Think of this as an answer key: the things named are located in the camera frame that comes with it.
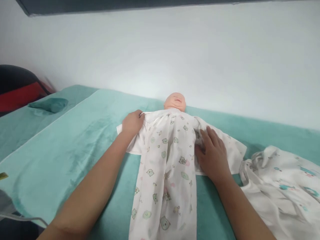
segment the black chair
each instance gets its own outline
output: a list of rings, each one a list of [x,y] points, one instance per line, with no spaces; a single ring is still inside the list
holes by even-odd
[[[22,67],[13,66],[13,65],[0,65],[0,95],[28,86],[33,83],[38,83],[46,95],[51,94],[39,81],[37,76],[34,75],[29,70],[24,69]],[[8,113],[10,112],[0,111],[0,117]]]

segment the gray fabric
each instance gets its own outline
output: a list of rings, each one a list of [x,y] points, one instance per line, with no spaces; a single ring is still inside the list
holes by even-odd
[[[0,190],[0,212],[3,213],[14,213],[17,210],[15,209],[11,198],[2,190]]]

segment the white baby gown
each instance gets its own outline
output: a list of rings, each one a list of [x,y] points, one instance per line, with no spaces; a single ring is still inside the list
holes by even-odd
[[[201,143],[199,130],[208,125],[176,108],[145,113],[143,127],[127,149],[141,154],[129,240],[197,238],[196,174],[203,172],[194,144]],[[210,127],[225,143],[232,174],[238,173],[246,146]]]
[[[242,190],[276,239],[320,239],[320,167],[274,146],[240,167]]]

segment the doll head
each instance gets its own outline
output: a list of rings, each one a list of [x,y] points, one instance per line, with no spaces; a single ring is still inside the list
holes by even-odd
[[[186,110],[186,100],[181,93],[172,93],[164,102],[164,109],[177,108],[181,112]]]

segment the red cloth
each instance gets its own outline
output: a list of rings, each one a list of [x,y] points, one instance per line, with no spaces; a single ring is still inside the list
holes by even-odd
[[[37,82],[6,92],[0,95],[0,112],[12,112],[45,95],[45,92]]]

